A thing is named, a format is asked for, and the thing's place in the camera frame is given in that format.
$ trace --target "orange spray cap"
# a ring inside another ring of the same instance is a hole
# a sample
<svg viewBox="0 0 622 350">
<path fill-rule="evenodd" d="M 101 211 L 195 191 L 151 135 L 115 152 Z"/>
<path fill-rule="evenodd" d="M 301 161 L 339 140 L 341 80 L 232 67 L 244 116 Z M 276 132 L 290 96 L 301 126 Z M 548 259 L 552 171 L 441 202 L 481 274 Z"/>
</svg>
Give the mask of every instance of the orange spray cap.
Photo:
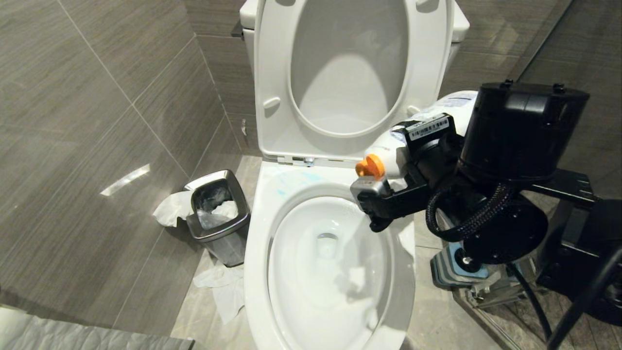
<svg viewBox="0 0 622 350">
<path fill-rule="evenodd" d="M 359 176 L 373 176 L 380 181 L 384 177 L 384 165 L 378 156 L 368 154 L 364 160 L 356 164 L 356 173 Z"/>
</svg>

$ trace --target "toilet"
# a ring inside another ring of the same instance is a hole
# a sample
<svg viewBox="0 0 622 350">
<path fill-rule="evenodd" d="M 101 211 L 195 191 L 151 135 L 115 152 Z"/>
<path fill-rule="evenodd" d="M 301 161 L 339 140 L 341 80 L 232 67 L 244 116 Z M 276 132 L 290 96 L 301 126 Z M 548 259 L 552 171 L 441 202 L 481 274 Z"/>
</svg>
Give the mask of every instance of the toilet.
<svg viewBox="0 0 622 350">
<path fill-rule="evenodd" d="M 264 155 L 244 259 L 256 346 L 397 350 L 413 218 L 372 232 L 350 184 L 383 131 L 436 101 L 468 22 L 453 0 L 251 0 L 241 22 Z"/>
</svg>

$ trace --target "toilet lid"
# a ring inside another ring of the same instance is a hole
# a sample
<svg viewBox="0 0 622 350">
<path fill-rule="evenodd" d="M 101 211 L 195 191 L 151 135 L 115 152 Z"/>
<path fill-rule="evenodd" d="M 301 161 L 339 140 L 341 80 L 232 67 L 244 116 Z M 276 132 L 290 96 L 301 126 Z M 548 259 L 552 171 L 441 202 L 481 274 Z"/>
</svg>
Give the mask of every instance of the toilet lid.
<svg viewBox="0 0 622 350">
<path fill-rule="evenodd" d="M 432 104 L 452 0 L 264 0 L 255 35 L 259 147 L 359 160 L 409 106 Z"/>
</svg>

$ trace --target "paper on floor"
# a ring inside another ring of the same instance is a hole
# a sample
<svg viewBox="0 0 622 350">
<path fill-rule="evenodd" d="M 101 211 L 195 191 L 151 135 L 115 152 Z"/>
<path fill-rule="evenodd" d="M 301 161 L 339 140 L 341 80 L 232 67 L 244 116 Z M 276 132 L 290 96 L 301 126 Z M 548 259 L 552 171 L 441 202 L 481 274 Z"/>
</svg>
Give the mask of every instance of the paper on floor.
<svg viewBox="0 0 622 350">
<path fill-rule="evenodd" d="M 192 191 L 173 193 L 166 197 L 155 209 L 153 216 L 162 226 L 177 227 L 177 218 L 185 220 L 188 215 L 192 215 Z"/>
<path fill-rule="evenodd" d="M 198 288 L 209 287 L 223 325 L 244 306 L 244 265 L 228 268 L 220 261 L 192 279 Z"/>
</svg>

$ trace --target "black cylindrical housing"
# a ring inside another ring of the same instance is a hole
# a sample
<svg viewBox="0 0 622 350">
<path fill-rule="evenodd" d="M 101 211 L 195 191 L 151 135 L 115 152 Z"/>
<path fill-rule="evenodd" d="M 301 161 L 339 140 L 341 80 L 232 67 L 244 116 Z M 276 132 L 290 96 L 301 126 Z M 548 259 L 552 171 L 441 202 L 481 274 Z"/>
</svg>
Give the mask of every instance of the black cylindrical housing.
<svg viewBox="0 0 622 350">
<path fill-rule="evenodd" d="M 549 180 L 588 99 L 589 94 L 559 84 L 483 84 L 459 170 L 475 182 Z"/>
</svg>

